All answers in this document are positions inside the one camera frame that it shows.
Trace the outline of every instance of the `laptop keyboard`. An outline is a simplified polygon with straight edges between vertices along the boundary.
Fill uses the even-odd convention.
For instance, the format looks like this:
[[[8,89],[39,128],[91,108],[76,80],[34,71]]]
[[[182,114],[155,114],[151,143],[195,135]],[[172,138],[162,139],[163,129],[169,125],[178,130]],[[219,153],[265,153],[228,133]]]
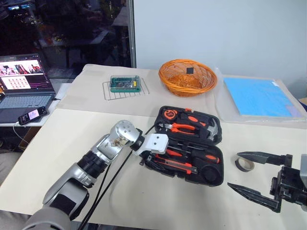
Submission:
[[[32,108],[46,106],[51,99],[47,96],[5,97],[0,103],[0,109]]]

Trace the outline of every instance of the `wicker basket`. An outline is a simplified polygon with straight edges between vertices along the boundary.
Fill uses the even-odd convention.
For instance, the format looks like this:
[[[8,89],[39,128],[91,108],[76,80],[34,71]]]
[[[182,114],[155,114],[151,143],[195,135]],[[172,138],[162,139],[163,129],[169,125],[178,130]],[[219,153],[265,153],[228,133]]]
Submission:
[[[213,89],[215,73],[206,65],[188,59],[171,60],[159,70],[161,81],[168,90],[180,97],[191,97]]]

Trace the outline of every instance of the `black tool case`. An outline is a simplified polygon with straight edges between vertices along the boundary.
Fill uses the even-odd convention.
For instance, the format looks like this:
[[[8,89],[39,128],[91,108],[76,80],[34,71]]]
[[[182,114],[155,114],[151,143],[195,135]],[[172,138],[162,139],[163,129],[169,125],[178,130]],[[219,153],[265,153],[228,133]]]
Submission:
[[[191,109],[163,106],[154,128],[157,133],[168,135],[166,153],[144,153],[141,164],[165,175],[177,175],[187,182],[208,186],[222,184],[223,154],[215,146],[222,140],[222,128],[217,117]]]

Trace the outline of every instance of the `wire rack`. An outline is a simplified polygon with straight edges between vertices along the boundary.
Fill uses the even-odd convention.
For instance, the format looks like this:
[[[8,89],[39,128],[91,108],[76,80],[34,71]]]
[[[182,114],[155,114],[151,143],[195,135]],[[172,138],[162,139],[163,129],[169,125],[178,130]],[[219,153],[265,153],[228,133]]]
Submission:
[[[141,78],[141,91],[140,92],[111,92],[109,81],[103,82],[102,87],[104,90],[104,96],[105,96],[106,101],[149,94],[149,90],[143,78]]]

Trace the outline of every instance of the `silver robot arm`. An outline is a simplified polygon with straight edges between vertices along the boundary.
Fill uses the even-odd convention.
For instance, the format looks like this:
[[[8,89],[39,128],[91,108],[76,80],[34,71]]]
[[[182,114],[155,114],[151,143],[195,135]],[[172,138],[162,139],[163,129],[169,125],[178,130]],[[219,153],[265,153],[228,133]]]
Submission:
[[[43,208],[33,214],[23,230],[70,230],[70,221],[79,215],[89,198],[87,189],[95,184],[124,146],[140,155],[144,151],[164,154],[167,145],[165,134],[143,137],[131,122],[117,122],[110,134],[103,136],[51,186],[44,197]]]

